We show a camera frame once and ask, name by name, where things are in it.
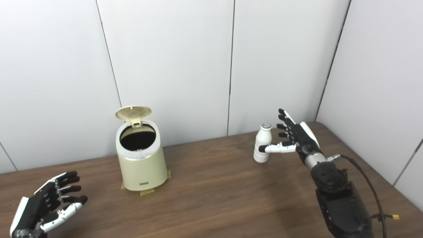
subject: lid hinge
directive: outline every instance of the lid hinge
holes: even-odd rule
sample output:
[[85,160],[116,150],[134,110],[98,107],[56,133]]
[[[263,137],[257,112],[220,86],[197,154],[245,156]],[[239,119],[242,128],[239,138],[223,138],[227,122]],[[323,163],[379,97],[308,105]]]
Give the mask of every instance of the lid hinge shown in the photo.
[[135,118],[131,120],[131,124],[133,128],[137,128],[137,127],[141,127],[141,119],[140,118]]

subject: wall seam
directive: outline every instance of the wall seam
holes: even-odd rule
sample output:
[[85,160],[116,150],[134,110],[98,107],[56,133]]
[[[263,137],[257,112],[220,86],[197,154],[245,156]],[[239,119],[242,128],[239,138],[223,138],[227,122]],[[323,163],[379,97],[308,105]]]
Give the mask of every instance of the wall seam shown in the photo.
[[409,164],[411,163],[411,161],[413,160],[414,156],[417,154],[417,151],[419,151],[420,147],[423,144],[423,139],[420,141],[420,143],[417,145],[416,149],[414,150],[413,154],[411,155],[410,159],[408,159],[407,163],[405,164],[404,168],[401,170],[401,173],[399,173],[398,177],[395,179],[394,183],[392,184],[393,186],[395,186],[399,179],[401,178],[402,174],[405,172],[405,170],[407,169],[407,167],[409,166]]
[[319,114],[320,105],[321,105],[321,102],[322,102],[322,100],[323,100],[324,91],[326,90],[327,81],[329,80],[330,71],[332,70],[333,61],[335,60],[336,51],[338,50],[339,41],[341,40],[342,31],[343,31],[343,28],[344,28],[344,26],[345,26],[345,21],[346,21],[346,18],[347,18],[347,16],[348,16],[348,11],[349,11],[349,7],[350,7],[350,5],[351,5],[351,1],[352,1],[352,0],[349,0],[348,7],[347,7],[347,9],[346,9],[346,13],[345,13],[344,21],[343,21],[343,23],[342,23],[341,31],[340,31],[340,33],[339,33],[338,42],[336,43],[335,52],[333,53],[332,62],[330,63],[329,72],[327,73],[326,82],[324,83],[323,92],[321,93],[320,102],[319,102],[319,106],[317,107],[317,112],[316,112],[316,116],[314,117],[314,121],[316,121],[316,120],[317,120],[317,115]]
[[112,68],[113,79],[115,81],[116,92],[118,93],[119,104],[122,107],[121,95],[119,94],[118,83],[116,82],[115,70],[113,69],[112,58],[110,57],[109,45],[107,44],[106,33],[104,33],[103,20],[100,14],[100,8],[99,8],[99,4],[97,0],[96,0],[96,5],[97,5],[97,11],[99,13],[100,23],[102,25],[102,31],[103,31],[104,41],[106,43],[107,55],[109,56],[110,67]]
[[233,0],[233,15],[232,15],[232,43],[231,43],[231,69],[229,71],[229,98],[228,98],[228,122],[226,125],[226,136],[229,135],[229,113],[231,107],[231,87],[232,87],[232,57],[233,57],[233,30],[235,26],[235,1]]
[[16,167],[15,163],[13,162],[12,158],[10,158],[9,153],[7,153],[6,149],[4,148],[3,144],[0,141],[0,147],[3,149],[4,153],[6,154],[6,156],[9,158],[10,163],[12,163],[13,167],[15,168],[16,171],[18,171],[18,168]]

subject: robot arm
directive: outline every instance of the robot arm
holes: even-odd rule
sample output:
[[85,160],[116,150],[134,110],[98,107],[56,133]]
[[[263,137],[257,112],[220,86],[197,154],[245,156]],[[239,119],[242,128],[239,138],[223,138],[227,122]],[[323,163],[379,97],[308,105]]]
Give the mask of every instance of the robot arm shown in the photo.
[[[45,182],[32,197],[22,197],[10,227],[11,238],[45,238],[47,232],[61,225],[88,200],[86,196],[65,196],[81,190],[67,186],[80,180],[77,172],[66,172]],[[62,210],[56,209],[69,202]]]
[[260,152],[297,152],[304,165],[310,169],[317,187],[316,196],[328,230],[336,238],[373,238],[372,221],[354,184],[348,181],[346,170],[339,170],[331,162],[335,156],[326,159],[319,143],[305,122],[296,124],[289,114],[279,109],[277,124],[280,137],[289,141],[277,145],[259,147]]

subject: white bottle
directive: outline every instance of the white bottle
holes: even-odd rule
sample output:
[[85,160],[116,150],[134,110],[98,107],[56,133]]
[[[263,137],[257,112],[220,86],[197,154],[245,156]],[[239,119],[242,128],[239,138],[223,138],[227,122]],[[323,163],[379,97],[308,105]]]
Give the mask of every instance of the white bottle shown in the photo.
[[270,133],[271,128],[272,125],[267,122],[261,124],[260,130],[255,137],[254,160],[259,163],[265,163],[269,159],[269,153],[262,153],[258,151],[258,147],[272,143],[272,134]]

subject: open lid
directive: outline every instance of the open lid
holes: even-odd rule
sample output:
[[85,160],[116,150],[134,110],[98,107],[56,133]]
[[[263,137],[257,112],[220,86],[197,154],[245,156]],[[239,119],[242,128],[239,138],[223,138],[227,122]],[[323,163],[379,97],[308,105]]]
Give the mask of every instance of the open lid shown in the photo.
[[123,107],[115,113],[115,116],[124,121],[131,121],[132,127],[141,126],[141,118],[146,118],[151,114],[151,109],[142,106]]

